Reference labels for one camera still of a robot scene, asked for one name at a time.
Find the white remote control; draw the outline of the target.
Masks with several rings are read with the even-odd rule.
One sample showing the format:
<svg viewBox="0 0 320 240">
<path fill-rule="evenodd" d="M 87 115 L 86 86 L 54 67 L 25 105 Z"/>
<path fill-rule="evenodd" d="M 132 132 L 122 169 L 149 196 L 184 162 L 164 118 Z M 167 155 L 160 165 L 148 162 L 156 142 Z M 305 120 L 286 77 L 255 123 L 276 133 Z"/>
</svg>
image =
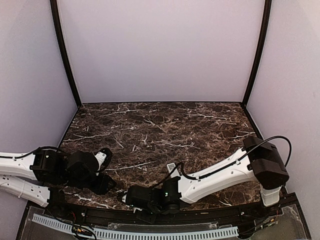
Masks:
<svg viewBox="0 0 320 240">
<path fill-rule="evenodd" d="M 166 168 L 167 168 L 167 171 L 168 171 L 168 174 L 169 174 L 170 178 L 180 177 L 181 176 L 181 174 L 179 173 L 178 168 L 176 167 L 176 164 L 174 162 L 173 163 L 168 163 L 166 165 Z"/>
</svg>

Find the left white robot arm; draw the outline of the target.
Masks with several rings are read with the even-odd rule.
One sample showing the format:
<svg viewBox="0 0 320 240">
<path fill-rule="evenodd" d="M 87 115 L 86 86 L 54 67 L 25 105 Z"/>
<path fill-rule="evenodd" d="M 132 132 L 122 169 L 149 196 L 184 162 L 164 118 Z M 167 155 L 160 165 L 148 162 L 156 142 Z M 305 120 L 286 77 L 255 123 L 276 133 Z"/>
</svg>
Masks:
<svg viewBox="0 0 320 240">
<path fill-rule="evenodd" d="M 58 147 L 43 146 L 28 153 L 0 154 L 0 189 L 41 207 L 51 204 L 60 218 L 67 218 L 70 206 L 64 202 L 61 186 L 88 189 L 105 195 L 116 182 L 104 170 L 112 159 L 109 148 L 97 153 L 68 153 Z"/>
</svg>

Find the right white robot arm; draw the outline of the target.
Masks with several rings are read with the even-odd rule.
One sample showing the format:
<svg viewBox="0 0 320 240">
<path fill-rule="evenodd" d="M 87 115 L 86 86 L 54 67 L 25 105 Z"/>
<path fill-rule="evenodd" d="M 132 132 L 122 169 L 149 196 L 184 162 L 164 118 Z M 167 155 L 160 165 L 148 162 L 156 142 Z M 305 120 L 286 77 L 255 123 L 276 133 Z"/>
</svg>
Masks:
<svg viewBox="0 0 320 240">
<path fill-rule="evenodd" d="M 280 190 L 289 180 L 277 147 L 266 140 L 247 137 L 243 147 L 226 159 L 198 172 L 187 174 L 184 163 L 167 164 L 168 175 L 153 186 L 131 186 L 120 200 L 133 208 L 138 219 L 153 224 L 159 215 L 173 215 L 187 205 L 234 185 L 257 180 L 261 201 L 255 213 L 266 217 L 280 200 Z"/>
</svg>

